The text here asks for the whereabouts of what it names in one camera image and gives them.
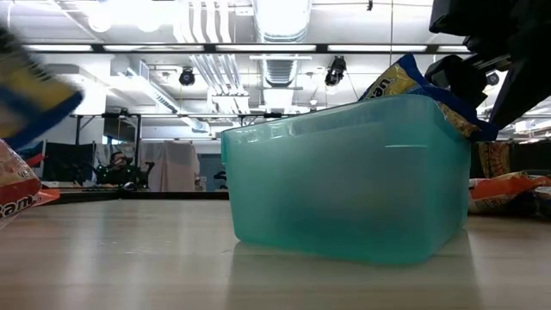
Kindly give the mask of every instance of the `ceiling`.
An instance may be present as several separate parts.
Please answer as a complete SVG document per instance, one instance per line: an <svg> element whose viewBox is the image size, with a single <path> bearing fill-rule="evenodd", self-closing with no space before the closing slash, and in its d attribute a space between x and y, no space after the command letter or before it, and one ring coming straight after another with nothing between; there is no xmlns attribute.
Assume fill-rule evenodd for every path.
<svg viewBox="0 0 551 310"><path fill-rule="evenodd" d="M110 13L102 11L101 16L111 21L111 28L102 33L95 32L89 25L89 16L96 14L100 2L96 0L3 0L0 1L0 19L27 43L177 43L172 25L181 18L182 13L179 11L180 7L176 6L176 1L110 1L126 1L127 10ZM136 3L141 2L148 2L147 11L139 9ZM374 0L371 11L367 10L367 4L368 1L312 0L305 42L444 45L462 42L461 37L429 32L432 0ZM251 0L230 0L229 8L232 42L256 42ZM203 7L203 29L206 14ZM160 27L147 33L136 26L136 20L158 22ZM317 102L316 106L329 107L354 102L400 56L391 56L390 53L345 56L347 74L337 90L330 92L327 91L323 79L325 68L334 55L313 54L311 60L302 60L299 63L298 76L292 86L300 90L294 91L292 103L294 106L310 107L313 99ZM443 55L416 56L419 70L424 72L441 57ZM150 67L151 80L184 109L205 111L208 86L202 77L196 74L193 86L181 86L177 81L182 67L193 66L187 55L134 54L130 58L132 61L145 62ZM263 104L263 92L259 89L263 86L260 63L243 54L236 55L236 62L243 86L250 94L249 107L257 109ZM155 106L154 102L148 102L147 96L141 96L139 91L125 89L120 81L114 87L120 88L128 96L122 99L120 96L111 96L108 105L130 105L138 107L136 110L139 111L144 111L147 106ZM479 108L479 113L485 107L493 105L499 89L500 85L487 89L489 97ZM551 107L551 102L542 102L536 107L538 114L548 113L548 106Z"/></svg>

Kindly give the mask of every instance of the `wooden table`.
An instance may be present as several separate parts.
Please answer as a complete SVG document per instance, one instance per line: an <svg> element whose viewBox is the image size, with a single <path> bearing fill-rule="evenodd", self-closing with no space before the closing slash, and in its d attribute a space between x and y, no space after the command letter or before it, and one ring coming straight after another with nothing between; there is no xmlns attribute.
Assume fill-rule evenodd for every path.
<svg viewBox="0 0 551 310"><path fill-rule="evenodd" d="M0 230L0 309L551 309L551 224L471 218L428 263L240 244L227 201L102 201Z"/></svg>

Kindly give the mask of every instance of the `white curtain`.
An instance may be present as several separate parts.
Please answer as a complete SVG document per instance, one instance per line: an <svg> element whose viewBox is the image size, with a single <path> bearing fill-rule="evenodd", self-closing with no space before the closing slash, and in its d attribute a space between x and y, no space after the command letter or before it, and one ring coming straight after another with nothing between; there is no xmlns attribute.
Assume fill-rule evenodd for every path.
<svg viewBox="0 0 551 310"><path fill-rule="evenodd" d="M142 142L139 162L155 163L149 175L152 192L195 191L195 177L199 174L199 159L189 142Z"/></svg>

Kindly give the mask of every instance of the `teal plastic bin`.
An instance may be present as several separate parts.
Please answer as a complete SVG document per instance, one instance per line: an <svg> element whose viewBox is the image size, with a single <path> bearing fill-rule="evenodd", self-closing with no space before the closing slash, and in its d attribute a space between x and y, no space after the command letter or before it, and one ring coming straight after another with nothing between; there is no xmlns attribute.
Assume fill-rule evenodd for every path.
<svg viewBox="0 0 551 310"><path fill-rule="evenodd" d="M467 218L470 145L426 96L227 130L222 160L244 242L416 263Z"/></svg>

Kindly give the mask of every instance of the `table surface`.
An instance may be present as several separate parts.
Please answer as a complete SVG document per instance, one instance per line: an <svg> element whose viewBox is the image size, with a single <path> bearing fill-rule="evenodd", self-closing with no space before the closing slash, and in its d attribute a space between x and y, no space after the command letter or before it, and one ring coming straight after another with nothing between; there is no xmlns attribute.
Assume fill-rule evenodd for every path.
<svg viewBox="0 0 551 310"><path fill-rule="evenodd" d="M551 224L470 218L428 263L240 244L227 201L31 209L0 230L0 309L549 309Z"/></svg>

